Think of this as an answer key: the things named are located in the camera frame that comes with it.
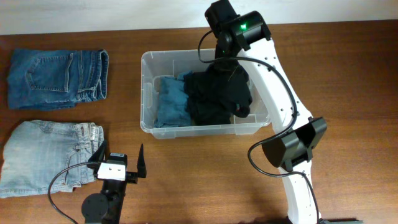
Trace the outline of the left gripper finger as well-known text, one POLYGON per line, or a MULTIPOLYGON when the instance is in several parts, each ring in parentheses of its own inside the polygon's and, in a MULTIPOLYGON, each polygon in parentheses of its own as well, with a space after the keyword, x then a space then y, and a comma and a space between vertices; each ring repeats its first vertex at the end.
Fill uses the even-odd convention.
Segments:
POLYGON ((147 169, 146 163, 144 159, 144 145, 141 144, 139 150, 139 156, 137 160, 137 176, 138 178, 146 178, 147 177, 147 169))
POLYGON ((87 167, 90 169, 98 169, 100 164, 104 161, 105 152, 107 149, 107 140, 104 140, 99 148, 93 153, 93 155, 88 159, 87 167))

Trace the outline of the black garment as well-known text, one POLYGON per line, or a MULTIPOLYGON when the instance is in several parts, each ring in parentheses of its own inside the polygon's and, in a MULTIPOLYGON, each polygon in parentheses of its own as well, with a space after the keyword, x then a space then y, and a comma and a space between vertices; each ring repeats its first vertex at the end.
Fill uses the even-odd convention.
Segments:
POLYGON ((249 75, 242 66, 232 73, 226 73, 217 72, 213 65, 209 65, 204 72, 185 76, 184 90, 188 100, 217 103, 231 115, 247 117, 252 103, 249 75))
POLYGON ((231 124, 231 113, 217 103, 188 100, 187 109, 197 126, 231 124))

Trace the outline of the light blue jeans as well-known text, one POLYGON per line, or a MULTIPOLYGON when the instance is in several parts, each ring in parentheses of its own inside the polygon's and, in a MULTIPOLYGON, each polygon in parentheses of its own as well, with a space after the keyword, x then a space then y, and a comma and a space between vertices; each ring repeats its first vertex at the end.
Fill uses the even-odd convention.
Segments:
POLYGON ((1 198, 72 192, 95 181, 85 163, 103 141, 95 123, 24 121, 4 146, 1 198))

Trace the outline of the teal blue shirt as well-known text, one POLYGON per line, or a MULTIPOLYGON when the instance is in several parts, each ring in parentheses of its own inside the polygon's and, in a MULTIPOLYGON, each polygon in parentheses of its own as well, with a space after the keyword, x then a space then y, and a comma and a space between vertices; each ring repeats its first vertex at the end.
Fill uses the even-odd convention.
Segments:
POLYGON ((179 74, 177 78, 162 77, 160 79, 155 128, 177 128, 192 125, 192 119, 187 109, 188 95, 184 90, 184 78, 192 74, 193 72, 190 70, 179 74))

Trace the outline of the dark blue jeans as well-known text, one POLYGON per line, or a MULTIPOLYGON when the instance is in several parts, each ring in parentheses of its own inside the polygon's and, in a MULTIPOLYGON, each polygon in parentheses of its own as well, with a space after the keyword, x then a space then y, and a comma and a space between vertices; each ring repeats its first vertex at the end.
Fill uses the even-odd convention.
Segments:
POLYGON ((104 49, 15 49, 7 77, 8 108, 60 110, 103 100, 108 69, 104 49))

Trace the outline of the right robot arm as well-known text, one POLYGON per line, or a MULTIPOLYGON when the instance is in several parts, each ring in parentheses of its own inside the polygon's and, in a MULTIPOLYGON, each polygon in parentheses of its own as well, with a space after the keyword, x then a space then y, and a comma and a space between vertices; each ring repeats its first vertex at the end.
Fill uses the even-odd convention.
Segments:
POLYGON ((229 1, 216 1, 205 12, 214 33, 216 62, 237 61, 261 97, 275 134, 249 148, 262 147, 284 183, 291 223, 320 223, 311 181, 313 150, 324 135, 323 118, 314 118, 303 105, 279 62, 272 34, 257 11, 235 12, 229 1))

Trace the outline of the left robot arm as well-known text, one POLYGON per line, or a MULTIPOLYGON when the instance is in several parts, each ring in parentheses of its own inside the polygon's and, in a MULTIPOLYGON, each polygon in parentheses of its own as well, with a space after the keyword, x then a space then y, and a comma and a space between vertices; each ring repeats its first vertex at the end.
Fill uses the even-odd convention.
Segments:
POLYGON ((144 146, 139 149, 137 170, 129 172, 127 155, 110 153, 105 156, 107 142, 103 142, 99 149, 89 158, 88 165, 94 171, 94 177, 103 182, 99 193, 91 194, 83 201, 81 213, 85 223, 119 223, 123 208, 126 186, 137 184, 138 179, 147 177, 144 159, 144 146))

